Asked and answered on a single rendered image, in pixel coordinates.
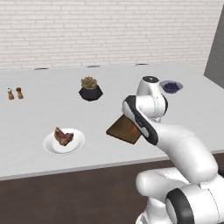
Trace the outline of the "brown wooden cutting board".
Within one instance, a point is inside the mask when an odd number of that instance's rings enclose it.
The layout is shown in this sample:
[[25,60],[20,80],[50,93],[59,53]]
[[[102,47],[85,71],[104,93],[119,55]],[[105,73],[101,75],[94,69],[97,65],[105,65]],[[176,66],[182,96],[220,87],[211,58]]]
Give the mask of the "brown wooden cutting board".
[[135,144],[141,132],[125,115],[122,115],[107,131],[107,135],[115,137],[129,144]]

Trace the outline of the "white round plate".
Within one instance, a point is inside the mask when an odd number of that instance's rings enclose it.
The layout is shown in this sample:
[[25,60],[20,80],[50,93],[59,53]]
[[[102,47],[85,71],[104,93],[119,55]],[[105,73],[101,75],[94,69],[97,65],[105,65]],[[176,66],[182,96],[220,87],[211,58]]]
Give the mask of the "white round plate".
[[54,136],[54,133],[50,133],[48,136],[45,137],[43,142],[44,148],[46,151],[53,155],[69,155],[75,153],[79,150],[85,143],[85,136],[84,134],[72,128],[63,128],[61,130],[64,134],[73,134],[73,138],[69,140],[65,144],[61,144]]

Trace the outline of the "succulent in black pot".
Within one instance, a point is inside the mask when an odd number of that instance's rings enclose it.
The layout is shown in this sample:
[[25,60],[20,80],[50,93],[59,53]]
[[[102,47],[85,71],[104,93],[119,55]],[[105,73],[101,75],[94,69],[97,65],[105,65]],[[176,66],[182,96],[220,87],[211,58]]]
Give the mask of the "succulent in black pot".
[[79,94],[82,99],[91,102],[98,100],[103,95],[103,92],[98,86],[97,80],[88,76],[81,80]]

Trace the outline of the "white bowl of blueberries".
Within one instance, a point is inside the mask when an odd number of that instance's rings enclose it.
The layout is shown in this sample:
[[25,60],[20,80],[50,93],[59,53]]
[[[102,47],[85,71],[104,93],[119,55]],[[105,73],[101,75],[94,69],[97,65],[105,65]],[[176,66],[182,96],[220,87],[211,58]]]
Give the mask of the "white bowl of blueberries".
[[176,94],[183,88],[181,83],[174,80],[163,80],[160,82],[160,86],[167,94]]

